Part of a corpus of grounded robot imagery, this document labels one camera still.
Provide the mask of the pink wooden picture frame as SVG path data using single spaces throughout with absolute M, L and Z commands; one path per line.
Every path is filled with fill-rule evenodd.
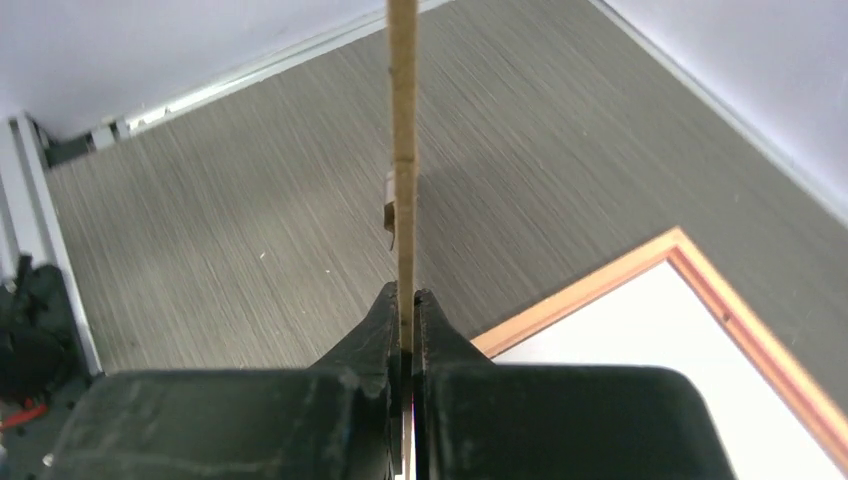
M 504 363 L 659 366 L 702 395 L 740 479 L 843 479 L 847 420 L 673 228 L 477 336 Z

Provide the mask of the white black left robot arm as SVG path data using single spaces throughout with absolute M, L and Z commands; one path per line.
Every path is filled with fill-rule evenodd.
M 1 285 L 1 400 L 49 397 L 87 374 L 62 272 L 20 255 L 16 274 Z

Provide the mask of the brown backing board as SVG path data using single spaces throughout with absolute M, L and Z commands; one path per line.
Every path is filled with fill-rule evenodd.
M 395 243 L 398 258 L 397 303 L 400 345 L 413 350 L 417 183 L 416 95 L 418 2 L 387 3 L 390 50 Z

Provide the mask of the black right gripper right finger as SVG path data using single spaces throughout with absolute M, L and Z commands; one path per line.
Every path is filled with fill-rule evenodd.
M 415 295 L 419 479 L 730 479 L 682 374 L 623 365 L 498 365 Z

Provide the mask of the mountain landscape photo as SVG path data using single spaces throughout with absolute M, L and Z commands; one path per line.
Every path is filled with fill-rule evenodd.
M 540 479 L 843 478 L 816 405 L 791 403 L 735 322 L 670 261 L 573 311 L 521 314 L 494 360 L 572 379 L 519 403 L 543 433 L 507 415 L 515 462 Z

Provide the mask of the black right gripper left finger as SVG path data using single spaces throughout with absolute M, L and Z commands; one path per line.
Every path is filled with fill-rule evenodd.
M 45 479 L 391 479 L 396 286 L 309 367 L 127 371 L 72 411 Z

